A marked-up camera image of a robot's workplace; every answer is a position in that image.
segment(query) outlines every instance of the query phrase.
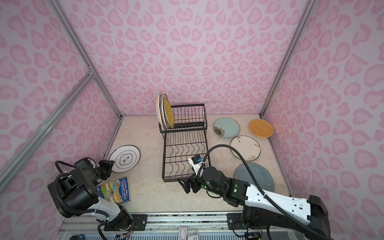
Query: plate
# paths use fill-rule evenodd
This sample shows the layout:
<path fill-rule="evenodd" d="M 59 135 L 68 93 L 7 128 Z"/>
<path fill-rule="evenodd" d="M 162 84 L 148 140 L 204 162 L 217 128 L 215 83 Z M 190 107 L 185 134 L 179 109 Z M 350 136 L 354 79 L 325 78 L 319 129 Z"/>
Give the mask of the plate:
<path fill-rule="evenodd" d="M 165 112 L 166 121 L 168 122 L 169 126 L 171 128 L 174 128 L 175 118 L 173 116 L 172 107 L 170 105 L 168 98 L 164 98 L 164 112 Z"/>
<path fill-rule="evenodd" d="M 214 123 L 214 131 L 220 137 L 233 138 L 239 134 L 240 126 L 232 118 L 219 118 Z"/>
<path fill-rule="evenodd" d="M 246 161 L 253 161 L 260 156 L 260 146 L 251 137 L 237 136 L 232 139 L 231 147 L 234 147 Z"/>
<path fill-rule="evenodd" d="M 256 178 L 256 181 L 259 183 L 260 187 L 264 190 L 273 192 L 275 189 L 275 182 L 273 181 L 273 178 L 271 174 L 266 170 L 263 166 L 250 162 L 248 163 L 249 168 L 251 169 L 251 172 Z M 250 184 L 255 184 L 251 178 L 251 175 L 245 168 L 245 165 L 240 165 L 235 172 L 235 179 L 239 179 L 245 182 L 249 182 Z"/>
<path fill-rule="evenodd" d="M 115 161 L 112 171 L 118 173 L 131 170 L 139 162 L 139 159 L 140 151 L 132 145 L 119 147 L 109 157 L 110 161 Z"/>
<path fill-rule="evenodd" d="M 164 112 L 164 99 L 167 98 L 167 95 L 164 93 L 163 94 L 163 97 L 161 98 L 161 102 L 160 102 L 160 112 L 161 112 L 161 119 L 164 123 L 164 130 L 167 130 L 167 129 L 170 129 L 170 125 L 168 123 L 168 121 L 166 121 L 166 115 L 165 115 L 165 112 Z"/>
<path fill-rule="evenodd" d="M 258 137 L 270 137 L 274 130 L 272 124 L 263 119 L 254 119 L 249 123 L 249 130 Z"/>
<path fill-rule="evenodd" d="M 161 119 L 161 112 L 160 112 L 160 103 L 161 103 L 161 100 L 163 99 L 163 92 L 160 91 L 159 92 L 159 96 L 157 97 L 157 101 L 156 101 L 156 115 L 157 115 L 157 120 L 159 121 L 160 125 L 164 128 L 164 123 Z"/>

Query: pink wallpaper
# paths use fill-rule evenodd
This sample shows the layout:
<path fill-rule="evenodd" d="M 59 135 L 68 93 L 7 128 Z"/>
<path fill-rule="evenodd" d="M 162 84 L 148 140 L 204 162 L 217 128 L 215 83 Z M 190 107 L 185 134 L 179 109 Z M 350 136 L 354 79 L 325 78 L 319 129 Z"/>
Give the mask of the pink wallpaper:
<path fill-rule="evenodd" d="M 123 114 L 258 113 L 306 0 L 62 0 Z"/>
<path fill-rule="evenodd" d="M 2 0 L 0 29 L 1 172 L 85 69 L 44 0 Z"/>
<path fill-rule="evenodd" d="M 116 123 L 100 89 L 91 82 L 0 195 L 0 238 L 54 239 L 64 219 L 47 189 L 58 174 L 54 162 L 73 164 L 86 156 L 99 161 Z"/>
<path fill-rule="evenodd" d="M 384 1 L 322 0 L 266 119 L 297 197 L 335 240 L 384 239 Z"/>

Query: gray plate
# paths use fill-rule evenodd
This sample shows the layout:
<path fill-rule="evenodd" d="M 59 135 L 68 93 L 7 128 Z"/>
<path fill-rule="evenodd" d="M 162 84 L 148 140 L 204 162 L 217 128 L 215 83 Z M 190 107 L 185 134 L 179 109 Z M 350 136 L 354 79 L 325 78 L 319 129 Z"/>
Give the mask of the gray plate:
<path fill-rule="evenodd" d="M 232 118 L 219 118 L 214 123 L 214 131 L 220 137 L 233 138 L 239 134 L 240 126 Z"/>
<path fill-rule="evenodd" d="M 248 166 L 251 169 L 251 172 L 255 176 L 256 181 L 259 183 L 261 188 L 273 192 L 275 189 L 275 182 L 273 181 L 273 178 L 268 172 L 268 170 L 254 162 L 248 162 Z M 245 182 L 249 182 L 250 184 L 254 185 L 251 175 L 249 175 L 249 172 L 245 168 L 244 164 L 240 165 L 236 169 L 235 178 Z"/>

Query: dish rack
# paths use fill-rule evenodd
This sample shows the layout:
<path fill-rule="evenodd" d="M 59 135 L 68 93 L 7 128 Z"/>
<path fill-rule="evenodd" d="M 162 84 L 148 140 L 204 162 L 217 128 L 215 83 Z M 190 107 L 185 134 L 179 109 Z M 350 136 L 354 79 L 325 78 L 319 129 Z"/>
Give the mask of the dish rack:
<path fill-rule="evenodd" d="M 182 104 L 172 105 L 175 126 L 173 129 L 162 130 L 164 138 L 162 178 L 164 182 L 176 182 L 190 177 L 194 171 L 188 158 L 196 154 L 204 157 L 208 151 L 207 144 L 207 113 L 205 105 Z M 209 155 L 205 162 L 211 166 Z"/>

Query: white plate with floral pattern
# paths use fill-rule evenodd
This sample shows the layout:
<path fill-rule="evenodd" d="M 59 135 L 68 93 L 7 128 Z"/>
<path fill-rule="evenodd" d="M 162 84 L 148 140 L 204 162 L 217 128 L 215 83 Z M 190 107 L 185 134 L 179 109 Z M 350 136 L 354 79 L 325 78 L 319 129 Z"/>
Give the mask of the white plate with floral pattern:
<path fill-rule="evenodd" d="M 237 136 L 232 139 L 231 147 L 235 148 L 244 160 L 253 161 L 260 156 L 260 146 L 255 139 L 247 136 Z M 240 157 L 232 150 L 232 153 L 240 159 Z"/>

